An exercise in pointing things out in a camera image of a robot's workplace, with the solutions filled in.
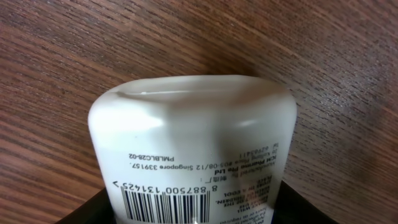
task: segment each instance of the barcode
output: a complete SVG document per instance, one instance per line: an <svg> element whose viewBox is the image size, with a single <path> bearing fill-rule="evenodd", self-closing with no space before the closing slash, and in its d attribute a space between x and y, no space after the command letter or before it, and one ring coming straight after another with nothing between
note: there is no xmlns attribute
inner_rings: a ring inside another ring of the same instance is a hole
<svg viewBox="0 0 398 224"><path fill-rule="evenodd" d="M121 187L127 218L147 223L208 223L210 191L194 195L145 194Z"/></svg>

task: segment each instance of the wooden surface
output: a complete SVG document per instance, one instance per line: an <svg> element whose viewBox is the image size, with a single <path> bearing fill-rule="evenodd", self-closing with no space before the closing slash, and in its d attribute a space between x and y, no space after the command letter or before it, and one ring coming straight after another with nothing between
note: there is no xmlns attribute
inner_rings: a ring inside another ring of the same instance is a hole
<svg viewBox="0 0 398 224"><path fill-rule="evenodd" d="M340 223L398 222L397 0L1 0L0 223L53 223L103 188L100 94L204 73L290 88L285 181Z"/></svg>

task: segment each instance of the bottle label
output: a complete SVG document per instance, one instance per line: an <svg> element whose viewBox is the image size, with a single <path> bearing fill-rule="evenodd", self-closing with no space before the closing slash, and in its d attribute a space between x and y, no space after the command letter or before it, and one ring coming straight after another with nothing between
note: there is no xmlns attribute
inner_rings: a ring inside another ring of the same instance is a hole
<svg viewBox="0 0 398 224"><path fill-rule="evenodd" d="M124 175L103 174L119 224L270 224L286 160L279 149L272 141L207 158L120 152Z"/></svg>

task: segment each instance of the bottle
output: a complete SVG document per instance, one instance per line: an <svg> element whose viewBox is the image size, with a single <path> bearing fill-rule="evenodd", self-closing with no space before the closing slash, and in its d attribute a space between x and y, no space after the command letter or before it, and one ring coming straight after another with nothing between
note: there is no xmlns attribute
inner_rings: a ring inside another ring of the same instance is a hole
<svg viewBox="0 0 398 224"><path fill-rule="evenodd" d="M286 89L241 75L107 91L88 124L117 223L270 224L296 115Z"/></svg>

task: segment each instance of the plastic container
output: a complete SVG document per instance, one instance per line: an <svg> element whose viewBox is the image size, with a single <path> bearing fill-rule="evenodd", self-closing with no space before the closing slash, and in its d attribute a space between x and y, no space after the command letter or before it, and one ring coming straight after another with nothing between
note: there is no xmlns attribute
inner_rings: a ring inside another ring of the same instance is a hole
<svg viewBox="0 0 398 224"><path fill-rule="evenodd" d="M117 222L270 224L296 115L286 89L240 75L107 91L88 121Z"/></svg>

